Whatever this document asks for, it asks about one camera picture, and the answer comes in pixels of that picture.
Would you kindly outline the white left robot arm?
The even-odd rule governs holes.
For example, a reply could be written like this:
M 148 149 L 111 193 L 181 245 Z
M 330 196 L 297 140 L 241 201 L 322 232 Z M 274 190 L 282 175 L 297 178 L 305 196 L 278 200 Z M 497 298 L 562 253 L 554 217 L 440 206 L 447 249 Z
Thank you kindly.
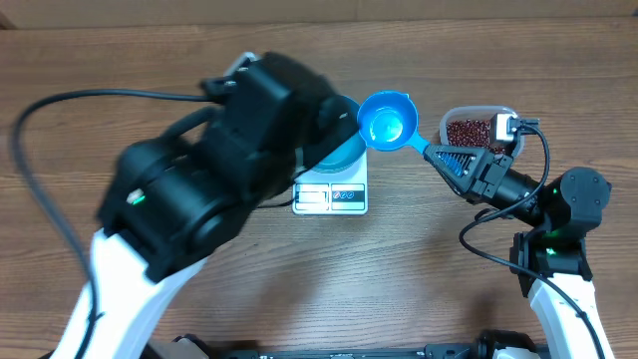
M 138 358 L 176 295 L 266 200 L 358 132 L 354 102 L 278 53 L 242 54 L 204 107 L 128 146 L 57 358 Z

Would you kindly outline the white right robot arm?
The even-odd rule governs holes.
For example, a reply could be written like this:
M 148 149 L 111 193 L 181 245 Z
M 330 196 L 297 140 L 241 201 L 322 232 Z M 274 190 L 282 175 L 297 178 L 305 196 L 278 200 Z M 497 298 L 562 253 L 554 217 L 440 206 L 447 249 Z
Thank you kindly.
M 513 159 L 483 148 L 429 145 L 423 156 L 453 192 L 492 215 L 530 225 L 514 235 L 503 261 L 519 281 L 547 339 L 552 358 L 610 358 L 595 299 L 585 237 L 602 221 L 611 185 L 599 172 L 573 168 L 554 181 L 515 171 Z

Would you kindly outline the blue plastic scoop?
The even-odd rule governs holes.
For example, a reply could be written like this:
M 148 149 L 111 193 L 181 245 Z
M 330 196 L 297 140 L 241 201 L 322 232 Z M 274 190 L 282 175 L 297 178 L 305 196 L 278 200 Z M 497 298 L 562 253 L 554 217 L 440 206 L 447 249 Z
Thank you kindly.
M 367 146 L 380 152 L 412 147 L 424 158 L 426 147 L 431 145 L 419 134 L 419 112 L 407 93 L 381 91 L 371 95 L 359 109 L 358 123 Z

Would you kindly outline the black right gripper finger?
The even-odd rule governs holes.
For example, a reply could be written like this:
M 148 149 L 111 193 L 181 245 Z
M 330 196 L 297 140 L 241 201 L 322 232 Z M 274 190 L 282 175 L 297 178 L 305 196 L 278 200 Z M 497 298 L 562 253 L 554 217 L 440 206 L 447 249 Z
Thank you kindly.
M 458 196 L 461 196 L 464 199 L 477 198 L 477 195 L 473 191 L 473 186 L 477 178 L 476 169 L 470 168 L 466 172 L 461 171 L 459 175 L 456 175 L 448 168 L 441 168 L 438 169 L 438 173 Z
M 493 154 L 485 148 L 455 147 L 448 145 L 429 145 L 424 151 L 424 158 L 438 171 L 448 173 L 473 173 L 485 160 Z

